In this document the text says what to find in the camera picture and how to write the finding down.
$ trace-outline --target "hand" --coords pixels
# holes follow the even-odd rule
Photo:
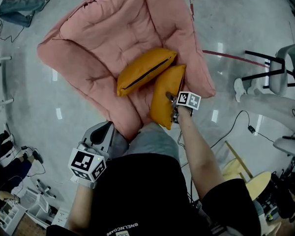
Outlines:
[[[14,196],[14,201],[16,201],[18,204],[20,203],[20,198],[18,196]]]
[[[189,109],[184,106],[178,106],[178,113],[179,113],[178,115],[179,123],[183,121],[183,119],[185,118],[191,118]]]

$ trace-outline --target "yellow pillow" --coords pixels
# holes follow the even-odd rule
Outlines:
[[[142,54],[119,74],[117,95],[126,96],[155,78],[170,66],[176,55],[164,48],[154,48]]]
[[[171,130],[172,103],[166,92],[178,96],[185,74],[186,65],[176,65],[166,69],[156,79],[150,116],[158,124]]]

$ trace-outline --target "shoe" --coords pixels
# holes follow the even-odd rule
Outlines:
[[[35,15],[35,11],[33,11],[30,15],[26,16],[26,18],[29,20],[29,24],[27,26],[25,26],[26,28],[30,27],[34,15]]]
[[[38,150],[37,149],[34,149],[34,152],[33,152],[33,157],[35,158],[35,160],[39,161],[41,164],[43,164],[43,158],[41,157],[41,155],[39,154]]]
[[[45,3],[44,3],[44,5],[43,5],[43,7],[42,7],[39,11],[42,11],[42,10],[45,8],[46,4],[48,4],[49,1],[50,1],[50,0],[45,0]]]
[[[240,98],[244,95],[247,94],[241,79],[236,79],[234,82],[234,90],[236,92],[236,101],[240,102]]]
[[[23,154],[23,159],[24,159],[24,161],[25,161],[26,159],[28,159],[28,157],[29,157],[29,156],[28,156],[26,153]]]

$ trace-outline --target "white equipment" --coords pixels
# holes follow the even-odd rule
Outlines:
[[[46,198],[55,199],[56,196],[50,193],[51,187],[44,185],[39,179],[36,180],[36,188],[42,196]]]
[[[111,121],[100,123],[86,131],[78,148],[72,150],[68,163],[74,176],[71,181],[95,188],[96,181],[106,169],[109,148],[115,132]]]

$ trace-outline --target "pink cushion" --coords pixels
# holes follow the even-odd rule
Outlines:
[[[153,82],[118,97],[119,73],[154,47],[178,53],[186,64],[184,90],[215,95],[184,0],[85,0],[38,45],[38,56],[111,120],[129,141],[150,122]]]

